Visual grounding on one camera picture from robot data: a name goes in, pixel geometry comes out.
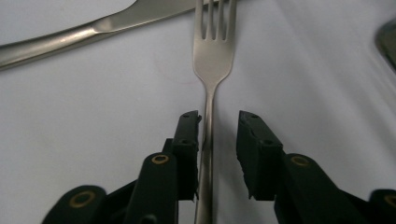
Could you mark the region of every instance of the silver fork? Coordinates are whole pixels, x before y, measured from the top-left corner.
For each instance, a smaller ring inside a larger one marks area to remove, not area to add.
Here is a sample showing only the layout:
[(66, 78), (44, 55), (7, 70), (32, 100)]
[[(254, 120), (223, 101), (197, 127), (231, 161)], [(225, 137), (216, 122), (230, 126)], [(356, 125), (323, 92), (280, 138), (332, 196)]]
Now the silver fork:
[[(218, 7), (217, 22), (214, 20), (215, 7)], [(228, 18), (224, 16), (227, 14), (224, 13), (224, 8), (224, 0), (219, 0), (216, 6), (213, 0), (209, 0), (207, 13), (204, 13), (203, 0), (197, 0), (195, 8), (193, 66), (206, 91), (204, 140), (195, 224), (210, 224), (213, 221), (213, 104), (217, 86), (230, 74), (233, 66), (236, 0), (229, 0)]]

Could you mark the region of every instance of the metal utensil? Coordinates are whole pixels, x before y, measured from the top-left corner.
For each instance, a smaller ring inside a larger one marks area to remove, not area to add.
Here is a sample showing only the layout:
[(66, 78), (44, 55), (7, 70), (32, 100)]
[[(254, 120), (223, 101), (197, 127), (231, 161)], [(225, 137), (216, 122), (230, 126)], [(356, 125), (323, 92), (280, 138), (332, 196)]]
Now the metal utensil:
[(51, 35), (0, 46), (0, 70), (74, 49), (194, 9), (194, 0), (136, 0), (121, 12)]
[(228, 19), (224, 16), (224, 6), (224, 0), (219, 0), (216, 25), (213, 0), (209, 1), (207, 13), (204, 13), (203, 0), (197, 0), (195, 8), (193, 66), (195, 74), (203, 81), (206, 92), (195, 224), (210, 224), (213, 219), (213, 105), (217, 86), (230, 74), (233, 66), (236, 0), (229, 1)]

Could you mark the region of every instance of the white tablecloth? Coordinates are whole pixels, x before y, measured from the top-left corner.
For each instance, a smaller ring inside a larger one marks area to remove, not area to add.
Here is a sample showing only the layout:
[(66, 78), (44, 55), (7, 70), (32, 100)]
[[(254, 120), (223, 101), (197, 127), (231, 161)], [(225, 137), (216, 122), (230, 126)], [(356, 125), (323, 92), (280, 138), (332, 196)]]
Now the white tablecloth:
[[(2, 1), (0, 45), (131, 4)], [(217, 223), (277, 223), (273, 203), (248, 199), (235, 155), (239, 110), (261, 116), (286, 152), (316, 160), (340, 189), (365, 200), (396, 189), (396, 75), (374, 45), (396, 1), (241, 0), (237, 10), (233, 71), (216, 98)], [(192, 36), (187, 13), (1, 72), (0, 223), (40, 223), (80, 185), (122, 187), (181, 114), (204, 114)], [(194, 208), (180, 203), (179, 223), (193, 223)]]

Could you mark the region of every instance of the knife blade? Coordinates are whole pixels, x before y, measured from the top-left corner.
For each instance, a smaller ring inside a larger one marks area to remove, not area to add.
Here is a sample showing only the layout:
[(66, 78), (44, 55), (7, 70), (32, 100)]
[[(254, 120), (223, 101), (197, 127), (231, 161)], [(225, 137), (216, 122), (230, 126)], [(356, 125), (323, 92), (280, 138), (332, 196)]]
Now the knife blade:
[(0, 46), (0, 70), (81, 47), (194, 8), (195, 0), (136, 0), (123, 11), (99, 20), (51, 35)]

